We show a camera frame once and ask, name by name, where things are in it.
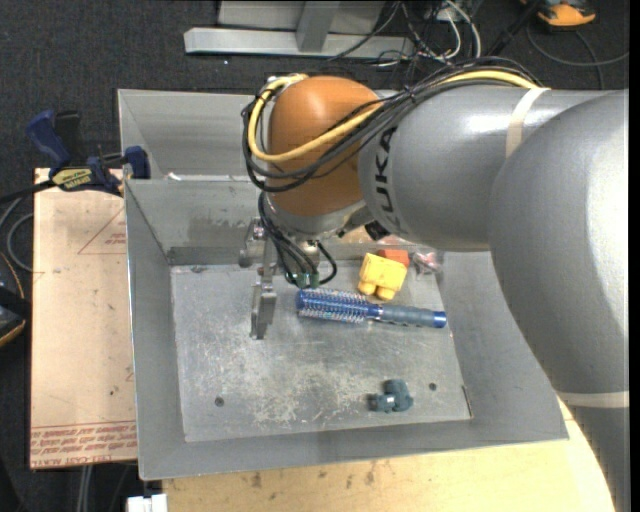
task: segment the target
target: blue brush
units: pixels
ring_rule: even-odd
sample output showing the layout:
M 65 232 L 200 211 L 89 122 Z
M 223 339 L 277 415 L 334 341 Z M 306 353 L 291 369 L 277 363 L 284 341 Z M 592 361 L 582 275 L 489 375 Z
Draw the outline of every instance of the blue brush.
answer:
M 444 311 L 374 304 L 352 292 L 315 288 L 299 290 L 296 295 L 298 314 L 311 318 L 359 323 L 366 318 L 403 325 L 442 328 L 447 325 Z

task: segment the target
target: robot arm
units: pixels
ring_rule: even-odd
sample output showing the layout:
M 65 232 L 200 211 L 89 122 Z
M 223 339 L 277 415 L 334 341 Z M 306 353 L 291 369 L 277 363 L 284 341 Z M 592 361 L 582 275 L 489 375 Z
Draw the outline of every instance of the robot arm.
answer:
M 303 252 L 360 224 L 490 250 L 513 317 L 623 510 L 628 91 L 551 91 L 484 69 L 386 97 L 335 77 L 276 92 L 269 168 L 250 166 L 268 222 Z

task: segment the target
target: black cable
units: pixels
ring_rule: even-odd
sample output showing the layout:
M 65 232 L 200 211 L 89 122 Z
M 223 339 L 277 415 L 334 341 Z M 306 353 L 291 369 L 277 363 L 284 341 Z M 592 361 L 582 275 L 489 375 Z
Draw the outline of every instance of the black cable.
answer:
M 327 258 L 327 261 L 329 262 L 329 265 L 331 265 L 331 273 L 327 277 L 325 277 L 324 279 L 320 280 L 320 284 L 327 284 L 329 281 L 331 281 L 338 274 L 338 264 L 336 263 L 336 260 L 333 259 L 331 254 L 329 254 L 329 251 L 327 251 L 327 249 L 325 249 L 324 245 L 322 245 L 321 242 L 318 242 L 316 245 L 317 245 L 318 249 L 320 250 L 320 252 L 322 254 L 324 254 L 324 257 Z
M 431 28 L 434 26 L 435 24 L 435 20 L 438 17 L 438 14 L 440 13 L 440 11 L 443 8 L 443 4 L 439 4 L 437 7 L 434 7 L 430 13 L 429 13 L 429 18 L 426 20 L 423 20 L 423 22 L 425 23 L 425 25 L 422 28 L 422 33 L 418 34 L 418 32 L 416 31 L 415 27 L 413 26 L 413 24 L 411 23 L 411 20 L 409 19 L 409 12 L 412 11 L 411 8 L 407 8 L 407 2 L 402 2 L 402 12 L 404 14 L 405 20 L 407 22 L 407 28 L 408 28 L 408 33 L 409 33 L 409 37 L 410 39 L 413 41 L 413 44 L 420 49 L 420 51 L 422 51 L 424 53 L 424 55 L 418 55 L 416 53 L 416 58 L 414 60 L 412 60 L 411 65 L 410 65 L 410 71 L 408 70 L 407 73 L 410 73 L 410 77 L 407 79 L 406 83 L 411 83 L 411 81 L 413 80 L 413 73 L 415 72 L 415 69 L 417 67 L 416 64 L 416 60 L 422 56 L 424 58 L 427 58 L 429 60 L 433 60 L 435 62 L 438 62 L 439 64 L 442 65 L 446 65 L 451 63 L 451 59 L 445 55 L 436 55 L 435 52 L 431 49 L 431 44 L 429 42 L 429 37 L 431 35 Z M 457 44 L 462 45 L 462 39 L 461 39 L 461 35 L 458 33 L 457 34 Z
M 381 99 L 380 102 L 382 103 L 382 105 L 375 112 L 367 117 L 358 127 L 354 128 L 351 132 L 349 132 L 347 135 L 330 146 L 330 148 L 319 159 L 317 159 L 312 164 L 288 172 L 283 172 L 282 169 L 280 169 L 279 172 L 272 172 L 267 169 L 263 169 L 253 160 L 253 155 L 248 145 L 248 113 L 255 106 L 255 102 L 258 101 L 254 100 L 250 105 L 247 106 L 247 108 L 245 108 L 243 112 L 244 130 L 242 149 L 243 155 L 245 157 L 248 175 L 251 181 L 258 188 L 265 192 L 286 192 L 299 187 L 300 185 L 311 179 L 317 173 L 320 167 L 330 162 L 338 155 L 341 155 L 344 150 L 350 148 L 357 141 L 361 141 L 372 134 L 380 132 L 382 129 L 388 126 L 390 122 L 393 121 L 396 115 L 404 112 L 405 109 L 415 108 L 418 103 L 430 97 L 430 94 L 433 90 L 443 91 L 447 90 L 448 88 L 475 83 L 473 80 L 465 80 L 452 84 L 441 83 L 447 78 L 467 73 L 470 70 L 501 70 L 533 81 L 531 79 L 531 76 L 522 69 L 509 69 L 506 66 L 488 66 L 478 64 L 477 62 L 471 62 L 463 66 L 450 66 L 447 68 L 441 68 L 428 77 L 418 81 L 415 85 L 406 88 L 405 91 L 402 91 L 394 96 Z M 483 80 L 482 83 L 496 83 L 496 81 Z M 259 176 L 268 179 L 287 179 L 291 181 L 285 185 L 272 185 L 258 179 Z
M 391 23 L 391 21 L 393 21 L 393 18 L 395 18 L 398 9 L 400 8 L 400 3 L 401 2 L 394 2 L 393 6 L 392 6 L 392 10 L 391 10 L 391 14 L 389 14 L 389 17 L 387 18 L 387 20 L 380 25 L 377 29 L 372 30 L 369 34 L 367 34 L 362 40 L 360 40 L 357 44 L 353 45 L 351 48 L 348 48 L 347 50 L 340 52 L 336 55 L 334 55 L 333 57 L 330 57 L 327 59 L 327 62 L 333 62 L 334 60 L 338 60 L 341 59 L 343 57 L 346 57 L 347 55 L 355 52 L 358 48 L 360 48 L 362 45 L 364 45 L 367 41 L 369 41 L 372 37 L 377 36 L 380 32 L 382 32 L 385 28 L 387 28 L 387 26 L 389 25 L 389 23 Z
M 32 185 L 29 188 L 18 190 L 17 192 L 12 192 L 11 194 L 7 194 L 0 197 L 0 204 L 8 203 L 10 201 L 13 201 L 14 199 L 26 197 L 36 192 L 40 192 L 41 190 L 46 190 L 48 188 L 52 188 L 55 186 L 56 186 L 55 183 L 53 183 L 52 181 L 44 181 L 42 183 L 38 183 L 37 185 Z
M 109 505 L 107 512 L 114 512 L 116 503 L 118 502 L 118 498 L 120 497 L 120 491 L 122 490 L 122 486 L 124 485 L 125 478 L 127 477 L 127 474 L 129 473 L 130 469 L 131 469 L 131 466 L 127 465 L 122 471 L 122 475 L 120 475 L 120 479 L 118 480 L 116 489 L 113 492 L 113 498 L 111 499 L 111 504 Z
M 484 3 L 484 0 L 475 0 L 475 5 L 471 7 L 469 18 L 473 19 L 475 15 L 478 14 L 478 11 L 480 10 L 480 7 L 482 7 L 483 3 Z
M 531 71 L 529 71 L 519 62 L 513 59 L 510 59 L 508 57 L 502 57 L 499 55 L 471 57 L 470 59 L 458 62 L 456 65 L 462 68 L 467 66 L 474 67 L 479 65 L 491 66 L 491 69 L 494 69 L 494 70 L 516 73 L 522 78 L 525 78 L 530 82 L 533 82 L 536 85 L 543 87 L 542 82 L 538 78 L 536 78 Z
M 23 223 L 25 223 L 31 218 L 33 218 L 33 213 L 27 213 L 23 217 L 20 217 L 13 224 L 13 226 L 11 226 L 11 229 L 9 230 L 9 234 L 7 235 L 7 252 L 9 253 L 9 257 L 18 267 L 20 267 L 22 270 L 26 270 L 27 272 L 33 272 L 33 269 L 26 263 L 22 263 L 22 261 L 18 259 L 15 252 L 13 251 L 13 235 Z
M 84 504 L 84 483 L 87 479 L 88 466 L 82 467 L 82 473 L 80 475 L 80 486 L 78 488 L 78 502 L 76 504 L 76 512 L 82 512 Z
M 538 45 L 538 43 L 534 41 L 533 36 L 531 35 L 531 29 L 529 26 L 527 26 L 526 32 L 527 32 L 529 42 L 531 43 L 531 46 L 533 46 L 538 52 L 540 52 L 546 58 L 551 59 L 552 61 L 557 62 L 559 64 L 564 64 L 566 66 L 575 66 L 575 67 L 584 67 L 584 68 L 608 66 L 609 64 L 615 64 L 616 62 L 619 62 L 629 57 L 629 50 L 627 50 L 622 55 L 618 55 L 617 57 L 614 57 L 612 59 L 601 60 L 597 62 L 573 62 L 570 60 L 561 59 L 559 57 L 556 57 L 555 55 L 551 55 L 546 50 L 541 48 L 540 45 Z
M 398 63 L 401 62 L 402 59 L 408 59 L 408 58 L 411 57 L 411 55 L 408 55 L 408 54 L 404 53 L 402 48 L 400 50 L 384 50 L 384 51 L 380 52 L 375 59 L 364 61 L 363 64 L 368 64 L 370 66 L 374 66 L 374 65 L 384 64 L 384 63 L 386 63 L 386 61 L 393 61 L 394 59 L 391 58 L 391 57 L 385 58 L 385 55 L 387 55 L 387 54 L 398 55 L 398 59 L 396 59 L 396 61 Z
M 498 55 L 500 52 L 502 52 L 502 50 L 504 50 L 505 47 L 511 42 L 513 37 L 520 31 L 525 23 L 529 21 L 535 11 L 538 10 L 543 1 L 544 0 L 529 0 L 522 14 L 518 16 L 518 19 L 516 19 L 514 23 L 509 25 L 500 33 L 496 41 L 487 51 L 487 55 Z
M 578 39 L 580 39 L 580 41 L 582 41 L 582 43 L 584 44 L 585 48 L 587 49 L 587 51 L 591 55 L 591 59 L 593 60 L 593 62 L 597 63 L 598 62 L 598 56 L 596 55 L 596 52 L 593 50 L 592 46 L 589 44 L 589 41 L 587 41 L 580 32 L 576 32 L 576 35 L 578 36 Z M 602 66 L 597 65 L 595 68 L 596 68 L 596 72 L 598 73 L 598 84 L 600 85 L 600 89 L 604 90 L 605 89 L 605 85 L 604 85 L 604 75 L 602 73 Z
M 313 261 L 305 254 L 305 252 L 300 249 L 296 244 L 294 244 L 291 240 L 289 240 L 280 229 L 273 224 L 271 219 L 267 216 L 264 209 L 264 202 L 266 200 L 265 194 L 260 194 L 258 198 L 258 214 L 260 215 L 260 220 L 265 228 L 265 231 L 273 241 L 276 248 L 280 247 L 285 250 L 288 254 L 292 256 L 294 261 L 299 264 L 301 269 L 308 269 L 308 273 L 312 274 L 316 272 L 316 266 Z

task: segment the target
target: cable tie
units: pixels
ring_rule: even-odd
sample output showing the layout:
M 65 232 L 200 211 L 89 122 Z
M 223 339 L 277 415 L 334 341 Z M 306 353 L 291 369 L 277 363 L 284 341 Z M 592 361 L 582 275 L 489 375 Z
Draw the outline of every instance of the cable tie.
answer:
M 412 102 L 414 105 L 417 105 L 417 104 L 418 104 L 418 102 L 416 101 L 416 95 L 414 94 L 413 89 L 412 89 L 411 87 L 409 87 L 408 85 L 405 85 L 405 86 L 404 86 L 404 91 L 405 91 L 407 94 L 409 94 L 409 98 L 411 99 L 411 102 Z

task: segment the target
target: wire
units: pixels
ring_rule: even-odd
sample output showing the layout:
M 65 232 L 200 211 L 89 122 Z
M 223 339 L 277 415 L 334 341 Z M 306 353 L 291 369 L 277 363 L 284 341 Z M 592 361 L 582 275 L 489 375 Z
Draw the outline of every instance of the wire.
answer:
M 473 5 L 473 7 L 471 8 L 471 12 L 469 13 L 469 17 L 471 19 L 475 18 L 476 14 L 478 14 L 478 11 L 480 10 L 480 7 L 482 7 L 483 3 L 484 3 L 484 0 L 475 1 L 475 5 Z
M 122 490 L 122 486 L 124 485 L 125 478 L 127 477 L 127 474 L 129 473 L 129 470 L 131 469 L 131 467 L 132 466 L 130 465 L 126 465 L 124 470 L 122 471 L 122 475 L 120 475 L 120 479 L 118 480 L 116 489 L 113 492 L 113 499 L 111 500 L 111 504 L 109 505 L 107 512 L 114 512 L 116 503 L 118 502 L 118 498 L 120 498 L 120 491 Z
M 87 479 L 87 468 L 88 466 L 82 467 L 82 474 L 80 476 L 80 487 L 78 489 L 78 502 L 76 505 L 76 512 L 82 512 L 82 507 L 84 503 L 84 483 Z
M 320 280 L 320 284 L 327 284 L 329 281 L 331 281 L 338 274 L 338 264 L 336 263 L 336 260 L 333 259 L 331 254 L 329 254 L 329 251 L 327 251 L 327 249 L 325 249 L 324 245 L 322 245 L 321 242 L 317 242 L 316 246 L 318 247 L 320 252 L 322 254 L 324 254 L 324 257 L 327 258 L 327 261 L 331 265 L 331 274 L 329 274 L 324 279 Z
M 5 212 L 2 214 L 2 217 L 0 217 L 0 229 L 2 229 L 2 225 L 9 218 L 9 215 L 11 215 L 11 212 L 15 210 L 15 208 L 20 204 L 22 199 L 23 199 L 22 197 L 19 197 L 18 199 L 14 200 L 13 203 L 11 203 L 9 207 L 5 210 Z
M 262 111 L 264 110 L 264 107 L 268 101 L 268 99 L 273 95 L 273 92 L 284 86 L 284 85 L 291 85 L 291 83 L 296 83 L 299 82 L 300 80 L 304 80 L 305 78 L 307 78 L 306 75 L 298 75 L 302 78 L 298 78 L 298 79 L 284 79 L 284 80 L 275 80 L 271 85 L 269 85 L 266 89 L 266 91 L 264 93 L 262 93 L 259 97 L 258 100 L 261 101 L 257 101 L 255 104 L 255 107 L 252 109 L 250 117 L 249 117 L 249 131 L 248 131 L 248 142 L 249 142 L 249 147 L 251 148 L 251 152 L 260 160 L 263 160 L 265 162 L 275 162 L 275 163 L 280 163 L 280 162 L 286 162 L 288 160 L 293 160 L 294 158 L 298 158 L 302 155 L 305 155 L 307 153 L 309 153 L 310 151 L 313 151 L 314 149 L 317 149 L 319 146 L 322 146 L 324 144 L 327 144 L 329 142 L 333 142 L 336 139 L 342 137 L 343 135 L 345 135 L 346 133 L 350 132 L 351 130 L 353 130 L 356 126 L 358 126 L 362 121 L 364 121 L 365 119 L 367 119 L 367 117 L 369 117 L 371 114 L 373 114 L 373 112 L 375 112 L 377 110 L 377 108 L 379 107 L 379 104 L 373 104 L 370 105 L 371 108 L 369 108 L 369 110 L 364 111 L 363 113 L 355 116 L 354 118 L 350 119 L 349 121 L 347 121 L 346 123 L 343 123 L 339 126 L 337 126 L 336 128 L 334 128 L 333 130 L 330 130 L 329 132 L 326 132 L 322 135 L 320 135 L 318 138 L 312 140 L 311 142 L 307 142 L 306 144 L 303 144 L 302 146 L 298 146 L 297 148 L 294 148 L 292 150 L 289 150 L 285 153 L 279 153 L 277 155 L 273 155 L 273 154 L 267 154 L 263 151 L 261 151 L 258 148 L 258 145 L 256 144 L 256 129 L 257 129 L 257 124 L 258 124 L 258 120 L 260 118 L 260 114 L 262 113 Z
M 478 32 L 475 23 L 473 23 L 469 15 L 454 2 L 452 2 L 451 0 L 446 0 L 446 2 L 447 5 L 453 8 L 460 16 L 462 16 L 464 21 L 466 21 L 467 24 L 471 27 L 471 32 L 473 33 L 473 37 L 476 43 L 476 57 L 480 57 L 480 55 L 482 55 L 482 41 L 480 40 L 480 33 Z
M 291 256 L 294 262 L 298 265 L 301 272 L 309 274 L 315 273 L 316 266 L 309 256 L 307 256 L 300 247 L 289 240 L 267 216 L 264 208 L 265 200 L 266 197 L 264 193 L 260 194 L 260 197 L 258 198 L 258 213 L 260 215 L 260 220 L 262 221 L 262 224 L 273 244 L 276 246 L 276 249 L 278 251 L 287 252 L 287 254 L 289 254 L 289 256 Z
M 589 52 L 589 55 L 591 55 L 591 59 L 593 60 L 593 62 L 598 62 L 598 56 L 596 55 L 596 52 L 594 51 L 593 47 L 589 44 L 589 41 L 587 41 L 580 32 L 576 32 L 576 35 L 578 36 L 578 39 L 580 39 L 580 41 L 582 41 L 582 43 L 584 44 L 585 48 Z M 600 85 L 600 89 L 604 90 L 605 86 L 604 86 L 604 74 L 602 73 L 602 66 L 596 66 L 596 72 L 598 73 L 598 84 Z
M 393 18 L 395 18 L 396 14 L 398 13 L 398 8 L 400 7 L 401 2 L 394 2 L 393 6 L 392 6 L 392 10 L 391 10 L 391 14 L 389 14 L 389 17 L 387 18 L 387 20 L 380 25 L 380 27 L 378 27 L 377 29 L 371 31 L 367 36 L 365 36 L 361 41 L 359 41 L 357 44 L 355 44 L 354 46 L 352 46 L 351 48 L 340 52 L 336 55 L 334 55 L 333 57 L 330 57 L 327 59 L 327 62 L 333 62 L 334 60 L 338 60 L 341 59 L 343 57 L 346 57 L 347 55 L 355 52 L 358 48 L 362 47 L 362 45 L 364 45 L 367 41 L 369 41 L 372 37 L 378 35 L 380 32 L 382 32 L 385 28 L 387 28 L 387 26 L 389 25 L 389 23 L 391 23 L 391 21 L 393 21 Z
M 82 498 L 82 512 L 89 512 L 89 485 L 91 484 L 91 473 L 93 472 L 93 466 L 89 466 L 87 470 L 87 478 L 84 482 L 84 492 Z
M 531 46 L 533 46 L 538 52 L 540 52 L 542 55 L 544 55 L 548 59 L 551 59 L 554 62 L 558 62 L 559 64 L 564 64 L 566 66 L 585 67 L 585 68 L 597 67 L 597 66 L 608 66 L 609 64 L 614 64 L 616 62 L 619 62 L 619 61 L 624 60 L 627 57 L 629 57 L 629 50 L 627 50 L 622 55 L 618 55 L 617 57 L 614 57 L 612 59 L 601 60 L 601 61 L 597 61 L 597 62 L 574 62 L 574 61 L 570 61 L 570 60 L 565 60 L 565 59 L 561 59 L 559 57 L 556 57 L 555 55 L 551 55 L 546 50 L 544 50 L 542 47 L 540 47 L 540 45 L 534 41 L 533 36 L 531 35 L 530 25 L 527 25 L 526 32 L 527 32 L 527 37 L 529 39 L 529 42 L 531 43 Z
M 508 73 L 517 73 L 523 78 L 536 83 L 539 87 L 544 87 L 542 82 L 538 80 L 531 71 L 519 62 L 508 57 L 502 57 L 500 55 L 484 55 L 480 57 L 472 57 L 457 63 L 457 66 L 460 68 L 473 68 L 475 66 L 482 65 L 490 66 L 492 69 L 496 70 L 501 69 Z
M 449 18 L 448 23 L 451 25 L 453 32 L 456 36 L 456 48 L 453 51 L 447 50 L 446 52 L 438 55 L 434 53 L 433 50 L 431 50 L 431 48 L 429 48 L 429 45 L 426 43 L 426 41 L 416 32 L 409 18 L 409 11 L 407 10 L 407 6 L 405 2 L 402 2 L 401 8 L 407 22 L 407 28 L 409 29 L 409 33 L 413 36 L 413 42 L 416 46 L 420 48 L 420 51 L 417 53 L 418 55 L 423 57 L 428 57 L 435 61 L 446 64 L 450 58 L 455 57 L 456 55 L 458 55 L 458 53 L 460 53 L 460 48 L 462 47 L 462 39 L 460 37 L 460 32 L 458 31 L 458 27 L 454 23 L 449 12 L 447 12 L 447 16 Z
M 474 64 L 473 62 L 462 67 L 442 68 L 432 73 L 429 77 L 422 79 L 413 87 L 408 87 L 396 95 L 381 98 L 379 100 L 378 109 L 370 114 L 357 128 L 354 128 L 353 131 L 335 142 L 319 159 L 307 166 L 288 172 L 282 172 L 282 170 L 279 172 L 273 172 L 263 169 L 253 160 L 256 155 L 252 153 L 247 141 L 249 130 L 248 123 L 246 122 L 247 115 L 245 112 L 245 115 L 243 116 L 245 119 L 245 130 L 242 147 L 249 177 L 258 188 L 266 192 L 285 192 L 292 190 L 311 179 L 322 166 L 333 161 L 334 158 L 339 155 L 344 157 L 342 152 L 345 149 L 350 148 L 357 142 L 362 144 L 361 141 L 364 139 L 368 142 L 368 140 L 371 139 L 371 135 L 379 133 L 390 123 L 394 122 L 394 118 L 400 113 L 415 108 L 417 104 L 430 97 L 433 90 L 440 91 L 443 90 L 444 86 L 452 85 L 448 83 L 449 81 L 464 82 L 462 85 L 466 85 L 470 81 L 488 81 L 490 83 L 508 83 L 509 85 L 526 88 L 539 87 L 539 84 L 536 83 L 537 81 L 527 75 L 523 69 L 509 69 L 506 66 L 488 66 Z M 257 101 L 258 99 L 248 105 L 245 110 L 253 110 Z M 341 126 L 343 125 L 334 128 L 334 130 L 340 129 Z M 272 185 L 261 181 L 259 177 L 288 179 L 291 181 L 284 185 Z
M 9 201 L 13 201 L 14 199 L 26 197 L 28 195 L 35 194 L 36 192 L 47 190 L 48 188 L 52 188 L 55 186 L 57 185 L 51 180 L 43 181 L 42 183 L 38 183 L 37 185 L 31 185 L 28 188 L 18 190 L 17 192 L 12 192 L 11 194 L 0 197 L 0 204 L 8 203 Z
M 9 253 L 9 257 L 13 260 L 13 262 L 20 267 L 22 270 L 26 270 L 27 272 L 33 272 L 33 269 L 27 264 L 20 261 L 20 259 L 16 256 L 13 251 L 13 235 L 17 231 L 17 229 L 26 221 L 33 218 L 33 213 L 27 213 L 23 217 L 20 217 L 11 229 L 9 230 L 9 234 L 7 235 L 7 252 Z

